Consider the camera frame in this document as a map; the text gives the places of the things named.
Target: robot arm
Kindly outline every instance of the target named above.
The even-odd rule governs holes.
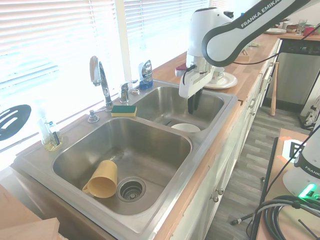
[[[188,99],[189,113],[198,108],[202,89],[212,80],[215,67],[230,65],[248,43],[274,24],[318,2],[261,0],[234,21],[215,7],[194,12],[186,58],[190,71],[181,78],[179,88],[179,95]]]
[[[233,63],[242,49],[310,0],[262,0],[231,24],[210,30],[202,41],[202,54],[213,66]]]

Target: wooden floor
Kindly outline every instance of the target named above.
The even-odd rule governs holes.
[[[309,134],[300,128],[297,113],[277,109],[270,116],[270,108],[259,109],[205,240],[248,240],[250,219],[236,226],[230,222],[258,207],[263,188],[260,178],[266,176],[274,138],[281,128]]]

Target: dish soap bottle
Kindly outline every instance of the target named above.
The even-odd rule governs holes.
[[[41,142],[47,151],[55,151],[62,145],[63,138],[53,121],[48,121],[45,110],[38,105],[38,115],[40,119],[37,121]]]
[[[144,50],[141,52],[143,59],[138,67],[138,72],[140,77],[140,82],[139,82],[140,89],[151,88],[154,82],[151,61],[147,60],[146,53],[147,53],[147,49],[144,48]]]

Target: sink drain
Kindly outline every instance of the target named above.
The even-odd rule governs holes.
[[[117,196],[124,202],[139,200],[146,192],[146,184],[140,178],[130,177],[119,183]]]

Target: yellow green sponge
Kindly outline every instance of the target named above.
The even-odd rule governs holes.
[[[111,111],[112,117],[135,117],[137,106],[113,106]]]

